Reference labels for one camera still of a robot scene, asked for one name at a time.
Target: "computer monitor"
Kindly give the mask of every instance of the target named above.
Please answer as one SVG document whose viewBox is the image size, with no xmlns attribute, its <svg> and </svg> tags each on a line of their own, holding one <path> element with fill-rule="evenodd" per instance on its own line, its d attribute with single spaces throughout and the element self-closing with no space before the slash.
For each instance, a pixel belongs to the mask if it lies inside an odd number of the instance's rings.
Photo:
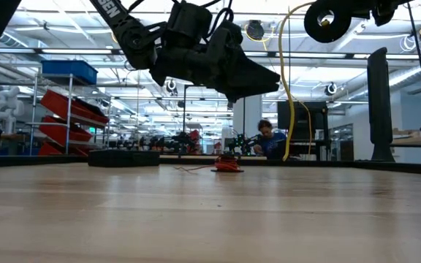
<svg viewBox="0 0 421 263">
<path fill-rule="evenodd" d="M 314 139 L 317 129 L 324 129 L 324 116 L 327 112 L 326 102 L 304 102 L 311 115 L 311 139 Z M 294 102 L 295 107 L 295 127 L 292 139 L 309 139 L 309 123 L 306 108 L 299 102 Z M 277 102 L 277 127 L 288 129 L 290 125 L 289 102 Z"/>
</svg>

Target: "wooden table surface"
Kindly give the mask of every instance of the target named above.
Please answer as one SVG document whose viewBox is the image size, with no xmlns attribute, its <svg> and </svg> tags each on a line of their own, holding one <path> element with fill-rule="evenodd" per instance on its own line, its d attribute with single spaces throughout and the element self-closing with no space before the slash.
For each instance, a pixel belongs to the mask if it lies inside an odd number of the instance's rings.
<svg viewBox="0 0 421 263">
<path fill-rule="evenodd" d="M 0 168 L 0 262 L 421 262 L 421 175 Z"/>
</svg>

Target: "metal shelving unit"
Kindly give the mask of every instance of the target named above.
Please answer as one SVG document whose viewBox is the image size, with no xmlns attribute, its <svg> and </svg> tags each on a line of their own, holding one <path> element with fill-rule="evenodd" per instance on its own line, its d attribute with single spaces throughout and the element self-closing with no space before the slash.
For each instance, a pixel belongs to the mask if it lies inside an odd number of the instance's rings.
<svg viewBox="0 0 421 263">
<path fill-rule="evenodd" d="M 46 80 L 51 80 L 52 82 L 56 83 L 56 85 L 63 87 L 63 83 L 67 83 L 67 88 L 68 88 L 68 109 L 67 109 L 67 119 L 65 120 L 67 123 L 43 123 L 43 122 L 35 122 L 35 113 L 36 113 L 36 108 L 37 108 L 37 90 L 38 90 L 38 84 L 39 84 L 39 80 L 40 79 L 46 79 Z M 86 123 L 90 123 L 92 124 L 92 126 L 95 126 L 97 129 L 98 127 L 103 127 L 104 129 L 104 134 L 105 134 L 105 129 L 107 132 L 107 145 L 110 141 L 110 122 L 108 122 L 106 125 L 104 123 L 100 123 L 98 121 L 94 121 L 88 118 L 84 118 L 82 116 L 79 115 L 75 115 L 75 114 L 71 114 L 71 106 L 72 106 L 72 93 L 73 93 L 73 88 L 77 86 L 83 87 L 83 88 L 94 88 L 97 92 L 96 96 L 92 96 L 92 94 L 89 95 L 82 95 L 81 97 L 83 99 L 88 99 L 90 98 L 107 98 L 108 100 L 108 112 L 110 112 L 110 107 L 111 107 L 111 97 L 108 96 L 107 94 L 103 94 L 102 92 L 98 91 L 98 89 L 96 89 L 95 85 L 89 85 L 85 82 L 83 82 L 81 79 L 75 77 L 73 74 L 70 75 L 36 75 L 35 77 L 35 82 L 34 82 L 34 99 L 32 102 L 32 122 L 31 123 L 27 123 L 28 125 L 31 126 L 31 135 L 30 135 L 30 156 L 32 155 L 32 148 L 33 148 L 33 144 L 34 144 L 34 131 L 35 131 L 35 127 L 36 126 L 40 126 L 40 125 L 47 125 L 47 126 L 65 126 L 67 128 L 66 130 L 66 145 L 61 145 L 63 147 L 65 147 L 65 154 L 69 154 L 69 146 L 70 145 L 82 145 L 82 146 L 91 146 L 91 147 L 95 147 L 95 146 L 99 146 L 96 143 L 91 143 L 91 142 L 78 142 L 78 141 L 74 141 L 74 140 L 69 140 L 69 130 L 71 128 L 71 118 L 74 119 L 78 119 L 78 120 L 82 120 L 85 121 Z"/>
</svg>

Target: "robotic arm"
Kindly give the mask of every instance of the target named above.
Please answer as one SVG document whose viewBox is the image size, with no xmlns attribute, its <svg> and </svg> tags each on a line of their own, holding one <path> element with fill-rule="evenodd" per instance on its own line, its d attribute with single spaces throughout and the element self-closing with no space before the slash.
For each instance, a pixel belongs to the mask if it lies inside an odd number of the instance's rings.
<svg viewBox="0 0 421 263">
<path fill-rule="evenodd" d="M 231 22 L 230 9 L 225 10 L 230 19 L 224 19 L 207 40 L 212 14 L 205 7 L 176 2 L 166 23 L 144 26 L 119 0 L 91 2 L 111 27 L 129 63 L 135 69 L 149 69 L 158 85 L 164 85 L 167 77 L 188 80 L 216 89 L 230 102 L 278 89 L 280 76 L 245 56 L 241 29 Z"/>
<path fill-rule="evenodd" d="M 144 0 L 136 0 L 129 9 L 120 0 L 90 1 L 111 27 L 128 62 L 135 69 L 149 69 L 159 85 L 164 85 L 166 77 L 188 80 L 216 89 L 229 102 L 278 89 L 280 76 L 245 56 L 241 28 L 232 23 L 231 9 L 219 13 L 217 20 L 225 12 L 224 20 L 209 32 L 212 14 L 206 7 L 216 1 L 197 6 L 173 0 L 169 20 L 149 26 L 129 15 Z M 372 12 L 381 26 L 391 20 L 399 4 L 408 1 L 317 0 L 306 13 L 306 32 L 318 42 L 332 42 L 346 33 L 352 18 L 369 18 Z M 0 36 L 19 3 L 0 0 Z M 334 21 L 323 21 L 326 15 L 334 15 Z"/>
</svg>

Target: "black monitor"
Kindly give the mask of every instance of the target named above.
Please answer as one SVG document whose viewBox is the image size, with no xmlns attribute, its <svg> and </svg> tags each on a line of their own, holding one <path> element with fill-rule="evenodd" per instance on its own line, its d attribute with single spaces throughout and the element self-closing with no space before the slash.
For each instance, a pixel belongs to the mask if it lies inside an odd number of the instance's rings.
<svg viewBox="0 0 421 263">
<path fill-rule="evenodd" d="M 370 141 L 374 144 L 372 161 L 394 161 L 392 142 L 391 101 L 387 48 L 375 51 L 368 58 L 368 108 Z"/>
<path fill-rule="evenodd" d="M 311 115 L 311 139 L 314 139 L 315 131 L 317 129 L 325 128 L 324 116 L 327 112 L 326 102 L 304 102 L 304 105 L 309 109 Z M 309 123 L 308 113 L 305 107 L 299 103 L 294 102 L 295 107 L 295 127 L 292 133 L 292 139 L 309 139 Z M 290 108 L 289 102 L 277 103 L 277 127 L 279 129 L 288 129 L 290 125 Z"/>
</svg>

